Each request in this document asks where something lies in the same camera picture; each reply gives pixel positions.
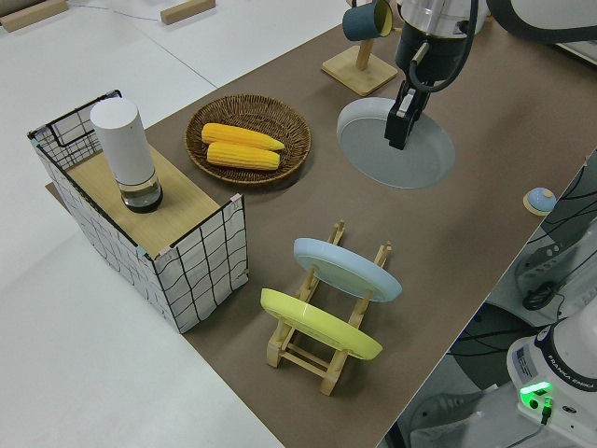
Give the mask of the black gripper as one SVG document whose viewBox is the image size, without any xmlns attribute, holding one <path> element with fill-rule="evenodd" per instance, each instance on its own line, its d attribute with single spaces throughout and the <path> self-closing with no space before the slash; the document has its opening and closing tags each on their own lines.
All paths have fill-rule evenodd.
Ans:
<svg viewBox="0 0 597 448">
<path fill-rule="evenodd" d="M 388 112 L 384 132 L 389 145 L 399 150 L 405 148 L 428 102 L 429 93 L 418 91 L 410 76 L 411 61 L 423 43 L 428 44 L 427 52 L 414 70 L 420 85 L 432 87 L 438 81 L 451 83 L 464 66 L 461 58 L 466 57 L 466 37 L 436 37 L 407 23 L 402 26 L 395 60 L 406 81 L 402 82 L 396 101 Z"/>
</svg>

